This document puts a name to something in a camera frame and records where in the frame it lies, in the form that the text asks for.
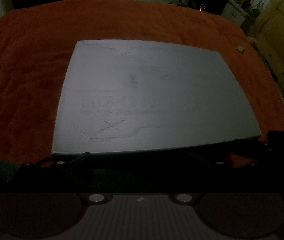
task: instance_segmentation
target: gray panel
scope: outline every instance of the gray panel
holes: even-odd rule
[[[79,41],[52,150],[128,152],[259,135],[251,107],[219,53],[152,41]]]
[[[208,228],[191,206],[166,195],[115,195],[88,207],[73,228],[47,240],[230,240]],[[265,240],[278,240],[275,235]]]

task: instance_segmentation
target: ribbed plastic surface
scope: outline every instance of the ribbed plastic surface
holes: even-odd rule
[[[199,219],[191,206],[168,196],[115,195],[109,203],[90,206],[80,222],[51,240],[227,240]]]

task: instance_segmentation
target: small wooden block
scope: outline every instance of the small wooden block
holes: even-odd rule
[[[239,51],[239,52],[242,53],[242,52],[244,51],[244,47],[242,47],[242,46],[240,46],[240,45],[237,46],[237,51]]]

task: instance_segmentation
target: white cabinet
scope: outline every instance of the white cabinet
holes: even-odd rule
[[[246,18],[251,18],[251,16],[247,14],[234,0],[228,0],[228,3],[224,7],[220,16],[234,22],[239,26],[242,25]]]

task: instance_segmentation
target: orange blanket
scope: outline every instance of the orange blanket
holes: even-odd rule
[[[218,51],[262,130],[284,130],[284,105],[242,30],[217,15],[130,0],[65,0],[14,10],[0,19],[0,160],[50,156],[60,91],[75,43],[163,41]],[[241,45],[243,53],[236,50]],[[239,166],[244,160],[234,159]]]

